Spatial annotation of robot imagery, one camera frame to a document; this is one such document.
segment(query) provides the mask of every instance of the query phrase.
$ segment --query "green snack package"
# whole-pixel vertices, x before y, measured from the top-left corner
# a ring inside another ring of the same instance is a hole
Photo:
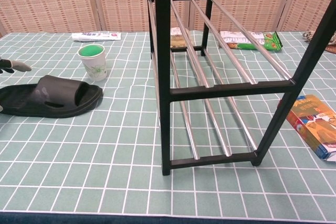
[[[282,48],[282,43],[276,31],[274,33],[250,33],[267,50],[278,51]],[[240,32],[221,31],[220,35],[228,44],[229,48],[256,49],[256,47]]]

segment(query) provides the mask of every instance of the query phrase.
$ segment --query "silver metal rod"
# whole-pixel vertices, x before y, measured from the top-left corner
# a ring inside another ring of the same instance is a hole
[[[194,71],[196,71],[196,67],[194,65],[194,62],[191,61],[190,64],[191,64],[192,68],[194,69]],[[199,78],[197,78],[197,81],[199,82],[199,84],[204,85],[204,82],[201,81]],[[229,146],[228,141],[222,135],[221,127],[220,127],[220,125],[217,122],[217,118],[216,118],[215,112],[214,112],[214,110],[213,110],[213,108],[211,106],[211,103],[210,103],[209,99],[204,99],[204,103],[205,103],[205,106],[206,106],[206,108],[207,108],[207,110],[208,110],[208,112],[210,114],[210,118],[212,119],[212,122],[214,124],[217,136],[219,138],[219,142],[221,144],[221,147],[222,147],[225,155],[226,156],[231,156],[232,152],[231,152],[231,149],[228,147]]]
[[[156,27],[155,27],[155,18],[154,18],[154,11],[153,11],[153,4],[152,1],[148,0],[148,9],[149,15],[151,19],[151,28],[152,28],[152,37],[153,37],[153,47],[154,53],[151,53],[152,62],[153,62],[153,70],[154,70],[154,81],[155,81],[155,94],[156,94],[156,106],[158,108],[158,113],[160,117],[160,98],[159,98],[159,75],[158,75],[158,65],[156,61],[157,53],[157,42],[156,42]]]
[[[240,64],[239,60],[235,56],[235,54],[232,52],[232,50],[229,48],[227,43],[225,43],[224,39],[221,37],[221,35],[217,32],[214,25],[211,23],[211,21],[208,19],[208,17],[205,15],[205,13],[202,11],[202,9],[199,7],[199,5],[196,3],[195,0],[191,0],[191,2],[194,4],[200,15],[203,17],[205,23],[209,27],[209,29],[213,32],[215,38],[217,39],[220,46],[224,49],[226,54],[228,55],[231,62],[235,65],[238,72],[241,74],[243,79],[247,82],[250,82],[251,84],[256,84],[256,82],[253,80],[253,77],[245,71],[244,67]]]
[[[154,10],[153,10],[153,2],[148,0],[148,9],[149,9],[149,17],[151,19],[151,28],[152,28],[152,37],[153,37],[153,46],[154,46],[154,53],[155,56],[158,56],[157,53],[157,42],[156,42],[156,26],[155,26],[155,18],[154,18]]]
[[[246,38],[261,52],[261,54],[271,63],[271,65],[277,70],[284,78],[291,79],[291,75],[284,69],[273,57],[272,55],[259,43],[259,41],[253,37],[248,30],[235,19],[222,5],[220,5],[216,0],[211,0],[229,19],[234,23],[237,28],[245,35]]]
[[[156,64],[156,57],[157,57],[158,53],[157,53],[157,42],[156,42],[156,26],[155,26],[155,23],[154,23],[155,19],[154,19],[154,11],[153,11],[152,1],[148,0],[148,6],[149,6],[149,15],[150,15],[150,19],[151,19],[151,28],[152,28],[153,44],[154,44],[153,45],[154,46],[154,54],[152,54],[152,61],[153,61],[153,69],[154,69],[156,100],[157,100],[158,112],[160,114],[159,80],[158,80],[158,69],[157,69],[157,64]],[[172,58],[172,66],[173,66],[173,72],[174,72],[174,76],[175,76],[176,86],[179,88],[179,87],[181,87],[181,85],[180,85],[180,81],[178,79],[176,66],[175,66],[175,62],[174,62],[173,58]],[[182,111],[183,111],[183,115],[184,115],[184,120],[185,120],[185,124],[186,124],[186,128],[187,128],[192,152],[193,152],[194,158],[196,160],[198,160],[200,157],[199,157],[199,154],[198,154],[197,149],[196,149],[196,144],[195,144],[195,141],[194,141],[194,136],[193,136],[193,133],[192,133],[190,120],[189,120],[189,117],[187,115],[187,109],[185,107],[185,103],[183,101],[181,101],[181,107],[182,107]]]
[[[173,9],[174,15],[176,17],[176,21],[178,23],[178,26],[180,27],[182,36],[185,39],[185,42],[186,42],[186,45],[187,45],[187,55],[190,59],[191,66],[192,66],[192,68],[193,68],[193,70],[196,74],[196,78],[201,85],[209,87],[209,84],[207,83],[205,74],[202,70],[200,61],[198,60],[196,51],[195,51],[194,47],[192,46],[192,43],[189,39],[189,36],[188,36],[187,31],[186,31],[186,29],[183,25],[183,22],[182,22],[180,16],[178,15],[178,13],[177,13],[177,9],[175,7],[175,4],[174,4],[173,0],[171,0],[171,6],[172,6],[172,9]],[[211,106],[210,101],[208,99],[205,99],[205,105],[206,105],[206,107],[208,109],[208,112],[210,114],[210,117],[211,117],[211,119],[214,123],[216,133],[217,133],[217,136],[219,138],[219,142],[221,143],[224,154],[226,156],[231,156],[232,152],[231,152],[230,148],[228,147],[227,140],[222,136],[221,128],[219,127],[219,124],[217,123],[215,112],[212,109],[212,106]]]
[[[170,56],[171,56],[171,62],[172,62],[172,68],[173,68],[175,83],[176,83],[176,86],[178,88],[180,88],[181,87],[180,80],[178,79],[177,69],[176,69],[175,60],[174,60],[172,52],[170,52]],[[196,144],[195,144],[195,140],[194,140],[194,134],[193,134],[191,123],[190,123],[190,120],[189,120],[189,117],[188,117],[188,112],[187,112],[187,109],[186,109],[186,106],[185,106],[185,102],[180,101],[180,104],[181,104],[181,108],[182,108],[182,112],[183,112],[185,126],[187,128],[187,133],[188,133],[188,136],[189,136],[191,149],[193,151],[194,158],[196,160],[198,160],[200,157],[199,157],[199,154],[197,152],[197,148],[196,148]]]
[[[153,70],[154,70],[154,81],[155,81],[155,95],[156,95],[156,106],[158,108],[158,113],[160,117],[160,100],[159,100],[159,80],[158,77],[158,71],[156,69],[156,62],[155,62],[155,55],[152,53],[152,62],[153,62]]]
[[[205,57],[207,58],[207,60],[209,61],[210,65],[211,65],[211,67],[212,67],[212,70],[213,70],[213,72],[214,72],[216,78],[218,79],[218,81],[220,82],[220,84],[224,84],[224,81],[223,81],[222,78],[220,77],[220,74],[219,74],[219,72],[218,72],[218,70],[217,70],[217,68],[216,68],[216,66],[215,66],[215,64],[214,64],[214,62],[213,62],[213,60],[212,60],[212,58],[210,57],[208,51],[207,51],[207,50],[204,50],[204,53],[205,53]],[[241,124],[241,126],[242,126],[242,128],[243,128],[243,130],[244,130],[244,133],[245,133],[246,138],[249,140],[249,142],[250,142],[252,148],[253,148],[254,150],[256,150],[256,149],[258,148],[258,146],[257,146],[257,144],[255,143],[255,141],[254,141],[252,135],[250,134],[249,129],[248,129],[248,127],[246,126],[246,124],[245,124],[245,122],[244,122],[244,120],[243,120],[243,117],[241,116],[241,114],[240,114],[240,112],[239,112],[239,110],[238,110],[238,108],[237,108],[235,99],[234,99],[233,97],[228,97],[228,100],[229,100],[229,104],[231,105],[232,109],[234,110],[234,112],[236,113],[236,115],[237,115],[237,117],[238,117],[238,120],[239,120],[239,122],[240,122],[240,124]]]

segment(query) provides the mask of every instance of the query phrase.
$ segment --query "snack bag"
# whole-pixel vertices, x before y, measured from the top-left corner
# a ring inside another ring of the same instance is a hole
[[[188,37],[190,39],[190,32],[187,29]],[[186,47],[187,44],[182,36],[182,32],[179,27],[173,27],[170,29],[170,47]]]
[[[287,121],[320,159],[336,161],[336,113],[330,107],[315,95],[302,95]]]
[[[258,40],[267,50],[278,51],[282,48],[282,43],[277,32],[255,33],[251,35]],[[221,31],[221,37],[233,49],[256,49],[256,47],[240,32]]]

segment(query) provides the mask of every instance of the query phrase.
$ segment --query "rack leg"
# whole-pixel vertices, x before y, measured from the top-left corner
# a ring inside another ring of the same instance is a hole
[[[208,19],[211,18],[211,10],[212,10],[212,1],[211,0],[206,0],[205,15],[208,17]],[[209,28],[204,23],[203,38],[202,38],[202,48],[203,48],[203,50],[201,51],[202,56],[205,56],[204,50],[206,49],[207,44],[208,44],[208,36],[209,36]]]
[[[266,129],[265,135],[261,139],[259,147],[256,150],[257,158],[251,162],[252,165],[259,165],[265,157],[275,136],[278,134],[283,122],[290,112],[290,109],[300,95],[302,88],[322,56],[325,47],[336,30],[335,17],[336,0],[331,0],[318,28],[316,29],[313,39],[309,43],[307,50],[293,75],[293,81],[296,83],[297,88],[294,89],[294,91],[283,95],[281,103],[275,111],[274,116]]]
[[[160,103],[162,175],[170,175],[170,103]]]
[[[170,164],[170,0],[155,0],[157,75],[159,79],[162,174],[169,175]]]

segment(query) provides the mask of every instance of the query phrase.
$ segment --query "toothpaste tube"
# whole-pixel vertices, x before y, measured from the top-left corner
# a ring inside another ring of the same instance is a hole
[[[71,37],[73,41],[80,42],[121,40],[121,33],[114,33],[110,31],[93,31],[90,33],[73,33]]]

